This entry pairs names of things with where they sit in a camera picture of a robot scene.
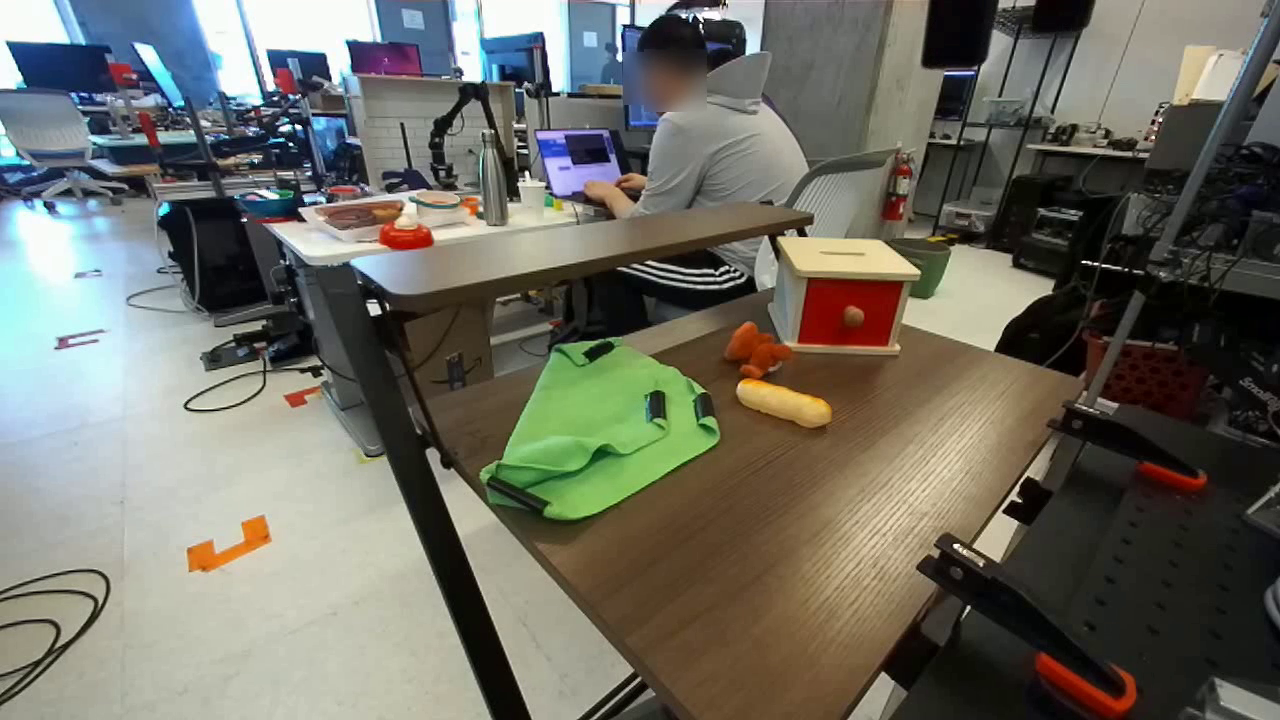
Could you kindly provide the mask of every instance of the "person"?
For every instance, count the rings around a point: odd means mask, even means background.
[[[702,33],[685,15],[661,15],[644,38],[685,44],[685,105],[662,111],[647,153],[647,175],[593,184],[589,200],[611,214],[783,204],[809,172],[793,128],[764,105],[773,54],[720,60]],[[754,291],[752,263],[761,241],[720,245],[681,259],[641,259],[589,280],[595,325],[630,330],[647,325],[644,296],[674,309],[709,309]]]

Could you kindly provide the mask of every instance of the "window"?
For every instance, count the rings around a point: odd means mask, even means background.
[[[245,20],[252,26],[252,44],[259,51],[259,67],[266,73],[266,49],[314,49],[329,51],[329,67],[338,78],[351,73],[347,38],[375,38],[375,20],[367,0],[245,0]],[[195,0],[195,15],[202,26],[202,44],[214,65],[214,83],[229,94],[255,94],[259,83],[252,74],[248,38],[238,26],[238,10],[230,0]]]
[[[72,35],[54,10],[54,0],[0,0],[0,38],[68,44]],[[18,87],[8,44],[0,49],[0,87]]]

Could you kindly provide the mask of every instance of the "floor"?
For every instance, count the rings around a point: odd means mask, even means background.
[[[361,454],[325,399],[285,399],[314,379],[281,373],[225,416],[180,409],[229,376],[195,358],[229,330],[183,305],[152,212],[0,204],[0,588],[54,567],[115,583],[91,635],[0,717],[485,717],[387,462]],[[1007,256],[955,246],[907,320],[992,349],[1039,291]],[[91,337],[54,353],[68,330]],[[626,677],[457,475],[442,490],[533,710],[575,717]],[[190,545],[230,545],[248,514],[266,514],[266,549],[189,573]],[[5,605],[0,624],[47,611],[81,609]],[[0,671],[45,643],[5,635]]]

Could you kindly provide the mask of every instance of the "white lid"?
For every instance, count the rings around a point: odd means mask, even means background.
[[[865,235],[783,235],[789,263],[811,280],[920,280],[916,263],[885,241]]]

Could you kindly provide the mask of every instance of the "laptop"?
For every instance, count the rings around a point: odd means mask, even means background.
[[[622,175],[622,153],[609,128],[541,128],[536,160],[556,200],[584,200],[589,184]]]

